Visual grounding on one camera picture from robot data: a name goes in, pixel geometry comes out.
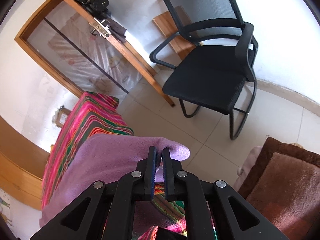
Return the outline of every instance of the purple towel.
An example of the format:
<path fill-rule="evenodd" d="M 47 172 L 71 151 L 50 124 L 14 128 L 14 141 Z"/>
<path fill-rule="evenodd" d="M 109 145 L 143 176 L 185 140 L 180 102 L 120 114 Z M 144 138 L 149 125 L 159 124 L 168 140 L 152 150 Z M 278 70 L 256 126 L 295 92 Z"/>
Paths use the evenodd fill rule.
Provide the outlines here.
<path fill-rule="evenodd" d="M 42 210 L 40 227 L 56 216 L 96 180 L 110 183 L 134 171 L 138 161 L 146 159 L 150 146 L 158 153 L 166 147 L 171 158 L 183 161 L 190 156 L 187 147 L 162 137 L 136 137 L 96 134 L 86 140 L 63 175 L 48 205 Z M 156 182 L 163 182 L 162 166 L 157 158 Z M 145 232 L 150 226 L 167 226 L 165 217 L 150 202 L 136 205 L 134 224 L 137 232 Z"/>

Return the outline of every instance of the black office chair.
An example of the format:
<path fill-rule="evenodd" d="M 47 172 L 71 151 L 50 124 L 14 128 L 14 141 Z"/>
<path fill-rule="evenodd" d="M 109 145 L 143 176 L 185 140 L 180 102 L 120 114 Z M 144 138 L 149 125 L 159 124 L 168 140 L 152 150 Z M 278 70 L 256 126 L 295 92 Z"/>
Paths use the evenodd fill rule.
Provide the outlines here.
<path fill-rule="evenodd" d="M 258 43 L 253 25 L 244 22 L 236 0 L 164 0 L 178 28 L 151 54 L 154 63 L 174 69 L 163 86 L 163 92 L 179 99 L 185 117 L 193 117 L 201 106 L 229 114 L 230 139 L 238 137 L 256 95 L 257 80 L 253 63 Z M 196 45 L 176 67 L 156 58 L 173 38 L 181 35 Z M 236 46 L 204 45 L 202 41 L 229 38 L 238 40 Z M 254 82 L 254 90 L 247 110 L 235 108 L 245 82 Z M 198 105 L 187 114 L 183 100 Z M 233 110 L 244 114 L 234 134 Z"/>

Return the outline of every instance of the mesh chair backrest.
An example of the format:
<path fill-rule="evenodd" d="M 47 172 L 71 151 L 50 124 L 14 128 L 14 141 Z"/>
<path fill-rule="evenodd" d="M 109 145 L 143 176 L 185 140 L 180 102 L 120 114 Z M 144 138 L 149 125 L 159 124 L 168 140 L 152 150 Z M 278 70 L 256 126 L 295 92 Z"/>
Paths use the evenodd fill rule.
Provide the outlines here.
<path fill-rule="evenodd" d="M 228 35 L 240 36 L 243 20 L 235 0 L 164 0 L 175 24 L 182 36 L 190 39 L 201 39 L 207 36 L 213 38 L 228 38 Z M 185 28 L 193 23 L 210 19 L 233 19 L 236 27 L 211 27 L 190 32 Z"/>

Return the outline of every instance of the chair seat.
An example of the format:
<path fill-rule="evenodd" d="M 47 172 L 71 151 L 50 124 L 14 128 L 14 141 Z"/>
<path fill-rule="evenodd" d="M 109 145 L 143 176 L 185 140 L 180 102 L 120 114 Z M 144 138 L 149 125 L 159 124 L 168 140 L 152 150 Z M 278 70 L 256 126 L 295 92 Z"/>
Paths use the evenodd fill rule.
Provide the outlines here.
<path fill-rule="evenodd" d="M 250 65 L 254 52 L 248 50 Z M 235 57 L 234 46 L 198 46 L 177 66 L 163 92 L 196 105 L 229 114 L 246 78 Z"/>

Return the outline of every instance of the chair leg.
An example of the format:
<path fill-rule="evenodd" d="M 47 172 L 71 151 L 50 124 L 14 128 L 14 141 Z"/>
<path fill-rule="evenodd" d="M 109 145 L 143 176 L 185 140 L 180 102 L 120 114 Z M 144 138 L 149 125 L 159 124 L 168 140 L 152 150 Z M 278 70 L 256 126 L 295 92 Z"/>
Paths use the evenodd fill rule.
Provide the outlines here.
<path fill-rule="evenodd" d="M 179 102 L 180 102 L 180 105 L 181 105 L 182 112 L 183 112 L 183 114 L 184 114 L 184 116 L 185 116 L 186 118 L 191 118 L 191 117 L 195 116 L 196 113 L 198 113 L 198 111 L 199 111 L 199 109 L 200 109 L 200 106 L 197 106 L 196 110 L 195 110 L 192 114 L 187 114 L 186 108 L 184 107 L 183 100 L 182 100 L 182 99 L 179 99 Z"/>
<path fill-rule="evenodd" d="M 241 132 L 243 126 L 244 126 L 244 123 L 245 123 L 245 121 L 247 120 L 247 117 L 248 117 L 248 114 L 249 114 L 249 112 L 250 112 L 251 106 L 252 106 L 252 104 L 253 104 L 254 98 L 256 97 L 256 92 L 257 92 L 257 80 L 256 80 L 256 78 L 254 77 L 253 94 L 252 94 L 252 97 L 251 97 L 251 100 L 250 100 L 250 103 L 249 103 L 249 106 L 248 106 L 247 110 L 244 111 L 244 110 L 241 110 L 241 109 L 238 109 L 238 108 L 233 108 L 234 110 L 236 110 L 236 111 L 241 112 L 241 113 L 244 114 L 244 117 L 243 117 L 243 119 L 242 119 L 242 121 L 241 121 L 241 123 L 240 123 L 240 125 L 239 125 L 239 128 L 238 128 L 238 130 L 236 131 L 235 134 L 233 134 L 233 130 L 234 130 L 233 110 L 231 111 L 231 113 L 230 113 L 230 115 L 229 115 L 229 122 L 230 122 L 230 123 L 229 123 L 229 126 L 230 126 L 230 139 L 231 139 L 232 141 L 235 140 L 235 139 L 239 136 L 239 134 L 240 134 L 240 132 Z"/>

